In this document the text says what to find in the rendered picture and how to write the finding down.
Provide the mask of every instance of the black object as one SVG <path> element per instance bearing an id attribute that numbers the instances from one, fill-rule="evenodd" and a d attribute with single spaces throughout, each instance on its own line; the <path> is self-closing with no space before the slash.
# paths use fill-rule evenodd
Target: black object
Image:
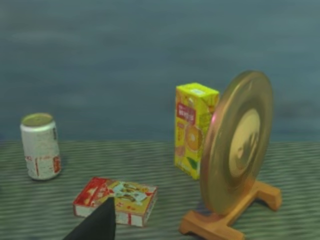
<path id="1" fill-rule="evenodd" d="M 115 240 L 115 199 L 109 197 L 63 240 Z"/>

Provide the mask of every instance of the gong center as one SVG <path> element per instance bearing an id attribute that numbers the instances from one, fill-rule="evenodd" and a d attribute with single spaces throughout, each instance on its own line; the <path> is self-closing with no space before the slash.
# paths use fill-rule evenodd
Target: gong center
<path id="1" fill-rule="evenodd" d="M 234 178 L 241 176 L 253 160 L 260 124 L 258 112 L 250 109 L 242 116 L 234 131 L 229 153 L 229 171 Z"/>

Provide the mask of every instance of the can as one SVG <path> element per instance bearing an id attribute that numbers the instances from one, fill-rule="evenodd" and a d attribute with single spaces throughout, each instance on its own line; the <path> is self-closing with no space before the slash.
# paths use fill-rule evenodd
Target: can
<path id="1" fill-rule="evenodd" d="M 57 127 L 48 113 L 25 116 L 20 125 L 28 175 L 34 180 L 49 180 L 61 172 Z"/>

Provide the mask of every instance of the striped tablecloth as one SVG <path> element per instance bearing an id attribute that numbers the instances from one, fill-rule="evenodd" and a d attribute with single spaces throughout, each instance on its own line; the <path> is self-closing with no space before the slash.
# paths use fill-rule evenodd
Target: striped tablecloth
<path id="1" fill-rule="evenodd" d="M 182 216 L 203 210 L 199 183 L 173 166 L 168 142 L 71 141 L 60 145 L 63 172 L 35 182 L 20 143 L 0 147 L 0 239 L 61 240 L 81 218 L 72 201 L 93 176 L 157 185 L 148 227 L 119 225 L 116 240 L 187 240 Z M 271 143 L 259 175 L 283 191 L 278 212 L 254 203 L 234 227 L 248 240 L 320 239 L 320 143 Z"/>

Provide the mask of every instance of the green leaf print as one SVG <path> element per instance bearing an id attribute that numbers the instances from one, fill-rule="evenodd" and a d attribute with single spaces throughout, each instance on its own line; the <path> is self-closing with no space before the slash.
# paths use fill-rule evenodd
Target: green leaf print
<path id="1" fill-rule="evenodd" d="M 191 165 L 191 168 L 196 170 L 198 167 L 198 163 L 190 157 L 187 157 L 187 159 L 188 159 L 189 164 Z"/>

